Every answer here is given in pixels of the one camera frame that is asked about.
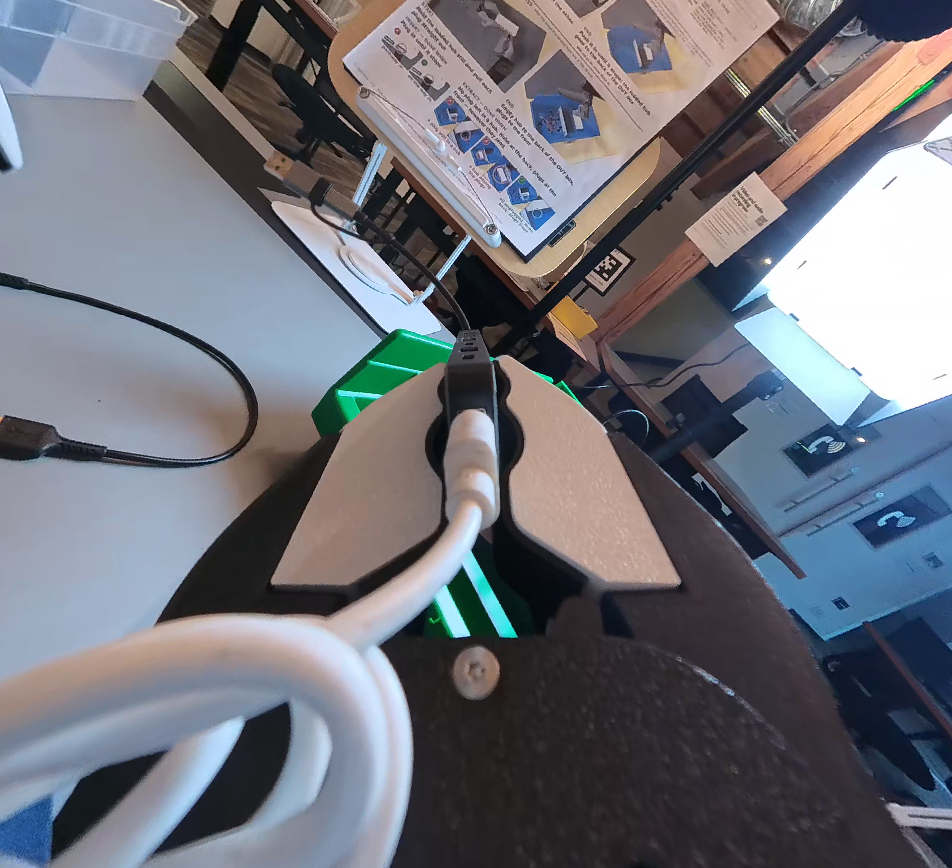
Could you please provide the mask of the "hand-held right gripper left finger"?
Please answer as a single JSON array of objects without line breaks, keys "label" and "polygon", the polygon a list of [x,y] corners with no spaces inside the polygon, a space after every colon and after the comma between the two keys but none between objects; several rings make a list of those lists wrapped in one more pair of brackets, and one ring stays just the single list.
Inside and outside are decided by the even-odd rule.
[{"label": "hand-held right gripper left finger", "polygon": [[271,576],[272,590],[364,595],[439,535],[444,488],[426,441],[443,416],[445,369],[439,363],[409,378],[343,428]]}]

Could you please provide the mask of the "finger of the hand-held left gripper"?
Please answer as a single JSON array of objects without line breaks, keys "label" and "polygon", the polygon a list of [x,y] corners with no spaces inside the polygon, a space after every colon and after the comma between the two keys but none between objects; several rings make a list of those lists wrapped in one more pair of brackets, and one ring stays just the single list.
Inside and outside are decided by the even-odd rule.
[{"label": "finger of the hand-held left gripper", "polygon": [[23,153],[15,119],[3,85],[0,89],[0,116],[1,172],[17,171],[23,166]]}]

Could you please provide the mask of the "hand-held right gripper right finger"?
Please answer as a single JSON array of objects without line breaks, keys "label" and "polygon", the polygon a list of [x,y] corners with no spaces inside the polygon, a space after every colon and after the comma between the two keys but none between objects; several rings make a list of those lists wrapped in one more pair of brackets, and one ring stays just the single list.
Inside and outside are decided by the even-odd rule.
[{"label": "hand-held right gripper right finger", "polygon": [[598,591],[678,588],[681,577],[601,423],[512,357],[496,363],[523,440],[508,477],[516,530]]}]

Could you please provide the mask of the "clear plastic bin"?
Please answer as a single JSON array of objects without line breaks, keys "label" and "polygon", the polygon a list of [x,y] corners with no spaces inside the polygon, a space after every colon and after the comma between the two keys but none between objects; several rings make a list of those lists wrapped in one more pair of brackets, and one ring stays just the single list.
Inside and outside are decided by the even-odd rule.
[{"label": "clear plastic bin", "polygon": [[196,17],[181,0],[1,0],[2,87],[136,100]]}]

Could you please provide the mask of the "green plastic bin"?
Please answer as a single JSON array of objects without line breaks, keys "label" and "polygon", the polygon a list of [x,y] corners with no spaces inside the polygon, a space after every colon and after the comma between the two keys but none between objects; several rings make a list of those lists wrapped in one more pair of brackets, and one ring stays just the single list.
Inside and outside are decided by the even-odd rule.
[{"label": "green plastic bin", "polygon": [[[340,433],[388,392],[447,362],[452,345],[398,329],[332,385],[311,413],[320,437]],[[490,530],[477,539],[462,568],[403,631],[427,638],[536,636],[529,603],[500,575]]]}]

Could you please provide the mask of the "grey usb hub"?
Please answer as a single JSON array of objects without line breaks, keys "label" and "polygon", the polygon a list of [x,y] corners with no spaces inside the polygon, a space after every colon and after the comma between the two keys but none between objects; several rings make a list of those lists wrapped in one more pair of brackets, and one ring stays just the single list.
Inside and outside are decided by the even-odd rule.
[{"label": "grey usb hub", "polygon": [[498,430],[498,390],[495,365],[478,330],[459,334],[444,374],[446,425],[464,411],[486,414]]}]

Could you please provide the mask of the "square black-white marker tag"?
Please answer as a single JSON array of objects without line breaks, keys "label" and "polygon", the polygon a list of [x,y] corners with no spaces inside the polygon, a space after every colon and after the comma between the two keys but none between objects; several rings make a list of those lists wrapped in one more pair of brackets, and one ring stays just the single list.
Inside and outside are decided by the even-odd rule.
[{"label": "square black-white marker tag", "polygon": [[624,248],[617,247],[601,259],[586,275],[585,285],[599,296],[604,297],[624,278],[634,262],[635,257],[633,255],[629,254]]}]

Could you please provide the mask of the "white phone booth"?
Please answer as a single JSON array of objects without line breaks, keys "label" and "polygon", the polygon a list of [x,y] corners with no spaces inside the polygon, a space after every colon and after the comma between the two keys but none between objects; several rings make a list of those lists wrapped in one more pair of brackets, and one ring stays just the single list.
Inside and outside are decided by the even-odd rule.
[{"label": "white phone booth", "polygon": [[714,459],[803,572],[755,567],[824,640],[950,588],[950,398],[856,430],[795,388],[757,400]]}]

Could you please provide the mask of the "black office chair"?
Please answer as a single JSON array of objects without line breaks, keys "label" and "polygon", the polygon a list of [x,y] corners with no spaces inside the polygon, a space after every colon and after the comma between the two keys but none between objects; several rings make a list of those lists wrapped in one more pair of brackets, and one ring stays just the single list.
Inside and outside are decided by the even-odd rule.
[{"label": "black office chair", "polygon": [[326,146],[336,157],[344,153],[366,162],[375,145],[376,136],[341,100],[327,72],[318,74],[311,83],[289,65],[276,64],[271,76],[285,96],[280,102],[301,121],[295,137],[301,142],[298,150],[280,144],[276,148],[292,160],[311,166],[321,146]]}]

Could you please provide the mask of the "white paper notice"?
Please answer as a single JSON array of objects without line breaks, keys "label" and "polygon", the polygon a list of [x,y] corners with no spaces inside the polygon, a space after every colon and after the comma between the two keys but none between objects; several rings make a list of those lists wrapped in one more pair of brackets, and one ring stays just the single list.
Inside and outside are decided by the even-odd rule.
[{"label": "white paper notice", "polygon": [[708,264],[718,267],[787,210],[784,201],[754,172],[685,231]]}]

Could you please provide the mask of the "bright light panel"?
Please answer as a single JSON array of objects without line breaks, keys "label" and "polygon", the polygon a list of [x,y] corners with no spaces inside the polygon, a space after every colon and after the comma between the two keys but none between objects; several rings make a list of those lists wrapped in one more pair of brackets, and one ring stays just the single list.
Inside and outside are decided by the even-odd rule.
[{"label": "bright light panel", "polygon": [[735,310],[766,297],[888,406],[950,396],[951,119],[884,154]]}]

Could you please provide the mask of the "printed instruction sheet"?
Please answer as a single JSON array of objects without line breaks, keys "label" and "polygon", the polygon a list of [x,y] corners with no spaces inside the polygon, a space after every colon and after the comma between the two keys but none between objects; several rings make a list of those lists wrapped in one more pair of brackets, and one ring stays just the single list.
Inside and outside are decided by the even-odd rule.
[{"label": "printed instruction sheet", "polygon": [[530,259],[778,18],[768,0],[398,0],[343,65],[470,237]]}]

